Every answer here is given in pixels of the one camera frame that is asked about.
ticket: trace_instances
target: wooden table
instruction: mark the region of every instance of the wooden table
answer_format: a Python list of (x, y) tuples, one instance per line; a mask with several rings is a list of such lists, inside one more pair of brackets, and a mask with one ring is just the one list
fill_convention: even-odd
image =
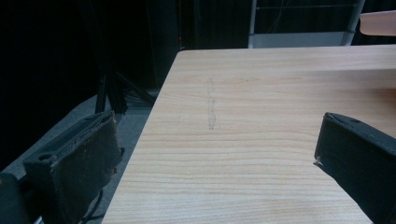
[(396, 46), (180, 52), (104, 223), (371, 223), (312, 164), (327, 111), (396, 136)]

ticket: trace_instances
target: pencil mark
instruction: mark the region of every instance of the pencil mark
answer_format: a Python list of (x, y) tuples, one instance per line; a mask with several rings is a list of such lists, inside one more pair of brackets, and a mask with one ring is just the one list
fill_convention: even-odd
[(207, 115), (209, 120), (209, 130), (214, 130), (216, 125), (216, 114), (215, 114), (215, 98), (212, 93), (215, 91), (213, 86), (213, 78), (207, 81)]

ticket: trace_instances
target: cable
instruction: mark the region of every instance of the cable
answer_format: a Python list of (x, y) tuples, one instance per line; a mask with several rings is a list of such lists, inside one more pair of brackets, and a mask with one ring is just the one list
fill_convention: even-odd
[(90, 221), (90, 220), (94, 220), (94, 219), (97, 219), (97, 218), (101, 218), (102, 216), (103, 216), (103, 217), (105, 216), (105, 214), (102, 214), (102, 215), (100, 215), (100, 216), (95, 216), (95, 217), (92, 216), (93, 213), (94, 213), (94, 212), (96, 211), (96, 209), (98, 208), (100, 202), (102, 201), (102, 197), (103, 197), (103, 190), (101, 189), (101, 190), (99, 191), (99, 197), (98, 197), (98, 199), (96, 200), (95, 205), (93, 206), (93, 208), (91, 209), (91, 211), (88, 213), (88, 215), (87, 215), (86, 217), (84, 217), (84, 218), (81, 220), (81, 224), (86, 224), (86, 223), (87, 223), (88, 221)]

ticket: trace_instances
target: dark background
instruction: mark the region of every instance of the dark background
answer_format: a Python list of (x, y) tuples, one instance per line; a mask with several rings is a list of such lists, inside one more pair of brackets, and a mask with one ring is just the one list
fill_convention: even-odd
[[(112, 68), (143, 89), (162, 86), (180, 50), (248, 46), (250, 1), (93, 2)], [(291, 6), (317, 2), (329, 1), (290, 1)], [(259, 0), (260, 6), (278, 7), (280, 3)], [(363, 13), (394, 10), (395, 5), (393, 0), (367, 0)], [(320, 21), (324, 14), (333, 19), (320, 29), (342, 29), (339, 21), (349, 13), (345, 8), (322, 13), (287, 12), (278, 32), (318, 31), (317, 24), (303, 21)], [(77, 0), (0, 1), (0, 170), (76, 105), (97, 93), (100, 64), (92, 53), (80, 13)], [(271, 24), (277, 14), (273, 9), (258, 14), (258, 18), (264, 17)], [(366, 36), (358, 31), (352, 44), (395, 43), (395, 37)]]

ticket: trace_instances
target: wood grain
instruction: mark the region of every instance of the wood grain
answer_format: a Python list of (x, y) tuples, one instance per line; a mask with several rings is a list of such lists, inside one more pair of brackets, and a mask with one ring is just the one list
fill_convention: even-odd
[(312, 164), (328, 111), (396, 136), (396, 46), (180, 52), (104, 223), (371, 223)]

